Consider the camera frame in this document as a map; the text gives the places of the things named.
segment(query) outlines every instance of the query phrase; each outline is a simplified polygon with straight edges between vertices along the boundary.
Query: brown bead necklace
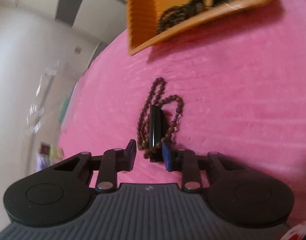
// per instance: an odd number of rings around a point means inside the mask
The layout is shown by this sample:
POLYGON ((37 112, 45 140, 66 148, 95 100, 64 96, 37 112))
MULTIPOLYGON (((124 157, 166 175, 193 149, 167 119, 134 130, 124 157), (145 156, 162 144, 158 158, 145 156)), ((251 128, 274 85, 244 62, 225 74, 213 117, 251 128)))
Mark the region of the brown bead necklace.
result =
POLYGON ((172 138, 172 133, 175 131, 175 127, 177 126, 177 120, 179 118, 179 115, 183 112, 183 106, 184 102, 181 97, 178 95, 172 95, 164 99, 160 99, 161 95, 164 93, 166 82, 164 78, 156 78, 155 81, 152 84, 151 91, 149 92, 149 96, 147 100, 145 101, 144 107, 141 110, 140 118, 137 123, 137 147, 139 150, 144 150, 144 158, 148 159, 149 157, 152 157, 154 153, 157 152, 157 149, 160 149, 162 147, 162 142, 165 140, 170 140, 172 138), (160 89, 155 94, 156 87, 160 85, 160 89), (153 100, 153 105, 157 107, 162 107, 165 104, 168 104, 170 102, 176 101, 177 102, 177 108, 176 108, 176 115, 174 117, 174 120, 170 123, 170 126, 167 130, 167 133, 165 134, 165 137, 163 137, 160 142, 157 142, 155 146, 153 146, 151 149, 149 149, 149 141, 150 141, 150 124, 149 124, 149 114, 147 114, 147 111, 151 105, 153 95, 155 95, 155 99, 153 100))

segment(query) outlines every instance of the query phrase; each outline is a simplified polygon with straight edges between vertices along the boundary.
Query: wooden bead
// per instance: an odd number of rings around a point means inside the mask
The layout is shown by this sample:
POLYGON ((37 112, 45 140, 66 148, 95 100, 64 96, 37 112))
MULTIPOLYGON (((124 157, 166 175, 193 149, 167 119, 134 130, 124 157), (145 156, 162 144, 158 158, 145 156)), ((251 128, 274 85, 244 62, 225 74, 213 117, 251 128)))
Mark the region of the wooden bead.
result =
POLYGON ((172 127, 176 127, 176 126, 177 126, 177 122, 176 122, 176 121, 172 121, 172 122, 170 123, 170 125, 171 125, 172 127))
POLYGON ((170 133, 174 133, 175 129, 174 129, 174 127, 171 126, 167 131, 170 132, 170 133))
POLYGON ((171 139, 171 138, 172 138, 172 134, 171 134, 170 132, 167 132, 167 133, 165 134, 165 138, 166 138, 167 140, 171 139))
POLYGON ((182 107, 184 106, 184 102, 183 102, 183 101, 182 101, 182 102, 178 102, 178 103, 177 103, 177 106, 180 107, 180 108, 182 108, 182 107))
POLYGON ((157 147, 156 147, 156 146, 153 146, 153 147, 151 148, 151 152, 152 152, 152 153, 157 153, 157 147))

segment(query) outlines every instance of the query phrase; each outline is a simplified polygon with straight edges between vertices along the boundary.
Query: white wall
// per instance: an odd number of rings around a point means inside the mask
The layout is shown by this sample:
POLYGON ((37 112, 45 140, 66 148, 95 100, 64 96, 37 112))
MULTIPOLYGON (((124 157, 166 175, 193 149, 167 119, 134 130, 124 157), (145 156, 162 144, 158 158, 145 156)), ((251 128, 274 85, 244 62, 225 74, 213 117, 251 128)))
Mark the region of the white wall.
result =
POLYGON ((25 174, 23 128, 41 74, 58 60, 85 69, 95 46, 59 23, 0 7, 0 230, 9 223, 3 194, 25 174), (74 54, 76 46, 80 55, 74 54))
POLYGON ((109 44, 126 29, 126 7, 116 0, 83 0, 73 28, 109 44))

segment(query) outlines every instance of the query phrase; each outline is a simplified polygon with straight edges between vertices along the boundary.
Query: black plastic mount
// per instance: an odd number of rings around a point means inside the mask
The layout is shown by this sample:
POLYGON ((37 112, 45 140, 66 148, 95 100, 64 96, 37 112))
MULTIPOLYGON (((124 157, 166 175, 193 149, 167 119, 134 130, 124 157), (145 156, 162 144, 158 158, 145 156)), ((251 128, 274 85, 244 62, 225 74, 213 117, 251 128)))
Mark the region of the black plastic mount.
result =
MULTIPOLYGON (((294 196, 287 185, 218 152, 199 156, 163 142, 162 154, 167 171, 182 172, 182 190, 202 196, 214 213, 232 224, 274 226, 285 222, 293 208, 294 196), (210 187, 203 188, 200 171, 206 171, 210 187)), ((116 191, 117 172, 131 171, 135 156, 135 140, 102 156, 79 153, 11 185, 3 199, 5 209, 11 221, 30 227, 70 221, 98 194, 116 191), (96 185, 89 188, 95 170, 99 170, 96 185)))
POLYGON ((283 182, 218 153, 198 156, 163 142, 166 170, 182 172, 182 190, 202 194, 215 213, 243 227, 268 227, 287 220, 294 195, 283 182), (210 187, 202 189, 200 170, 210 187))
POLYGON ((3 202, 11 221, 33 227, 61 224, 82 214, 96 194, 117 190, 117 172, 131 171, 136 142, 102 156, 81 152, 45 170, 21 179, 5 192, 3 202), (95 189, 89 188, 99 170, 95 189))

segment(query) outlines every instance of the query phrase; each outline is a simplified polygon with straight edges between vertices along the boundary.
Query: metal screw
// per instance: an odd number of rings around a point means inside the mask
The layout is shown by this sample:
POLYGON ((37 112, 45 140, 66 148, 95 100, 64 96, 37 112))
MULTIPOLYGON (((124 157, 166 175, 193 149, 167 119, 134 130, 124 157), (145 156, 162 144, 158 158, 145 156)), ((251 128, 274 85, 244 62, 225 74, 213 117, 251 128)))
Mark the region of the metal screw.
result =
POLYGON ((200 188, 200 184, 196 181, 190 181, 184 184, 184 187, 189 190, 195 190, 200 188))
POLYGON ((113 188, 113 184, 109 181, 102 181, 99 184, 97 184, 97 187, 102 190, 107 190, 113 188))

